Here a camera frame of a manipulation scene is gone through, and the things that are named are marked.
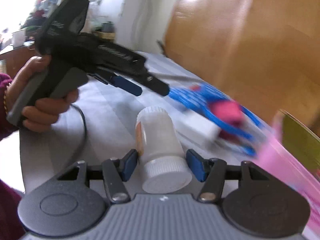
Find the wooden cabinet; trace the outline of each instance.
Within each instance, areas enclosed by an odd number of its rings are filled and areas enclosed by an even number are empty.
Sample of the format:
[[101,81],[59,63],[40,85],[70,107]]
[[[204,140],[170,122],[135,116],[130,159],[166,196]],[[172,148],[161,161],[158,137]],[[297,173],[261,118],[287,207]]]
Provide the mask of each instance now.
[[267,123],[283,109],[309,126],[320,113],[319,4],[178,0],[165,52]]
[[6,72],[14,78],[18,71],[33,56],[37,55],[34,45],[29,46],[26,42],[25,46],[13,48],[11,45],[0,51],[0,60],[5,60]]

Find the black circular pad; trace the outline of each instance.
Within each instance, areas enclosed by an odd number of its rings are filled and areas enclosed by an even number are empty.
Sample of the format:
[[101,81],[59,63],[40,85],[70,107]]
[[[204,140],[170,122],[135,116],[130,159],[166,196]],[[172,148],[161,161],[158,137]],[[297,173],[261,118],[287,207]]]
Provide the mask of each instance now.
[[310,215],[308,202],[290,188],[243,187],[222,203],[227,219],[238,229],[259,237],[301,233]]
[[75,181],[47,182],[19,203],[23,225],[41,236],[66,237],[96,224],[106,210],[103,198]]

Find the white cup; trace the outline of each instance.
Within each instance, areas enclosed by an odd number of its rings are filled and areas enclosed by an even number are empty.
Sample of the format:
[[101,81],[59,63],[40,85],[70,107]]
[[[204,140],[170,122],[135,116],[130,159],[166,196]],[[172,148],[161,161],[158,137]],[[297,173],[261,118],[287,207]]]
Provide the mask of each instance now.
[[26,39],[26,29],[18,30],[12,33],[12,46],[14,48],[20,47],[24,44]]

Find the metal screw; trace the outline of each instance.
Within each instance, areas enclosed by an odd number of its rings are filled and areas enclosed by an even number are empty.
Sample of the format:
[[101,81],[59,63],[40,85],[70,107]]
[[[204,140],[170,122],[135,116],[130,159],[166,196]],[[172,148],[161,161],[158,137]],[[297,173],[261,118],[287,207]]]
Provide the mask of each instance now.
[[200,199],[202,201],[213,201],[216,199],[216,195],[215,193],[211,193],[211,192],[204,192],[200,195]]
[[116,202],[124,201],[128,198],[128,195],[123,192],[116,193],[112,196],[112,200]]

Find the pink object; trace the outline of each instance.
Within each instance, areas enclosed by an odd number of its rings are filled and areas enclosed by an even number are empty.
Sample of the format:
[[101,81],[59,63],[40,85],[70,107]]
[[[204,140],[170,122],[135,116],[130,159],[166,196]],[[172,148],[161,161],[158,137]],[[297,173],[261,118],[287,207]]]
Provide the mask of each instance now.
[[320,183],[270,134],[266,144],[253,160],[258,166],[304,196],[311,208],[307,226],[320,235]]
[[[236,101],[220,100],[209,103],[209,109],[220,120],[239,128],[244,122],[244,114],[241,111],[240,105]],[[231,139],[234,135],[221,131],[220,135],[223,139]]]

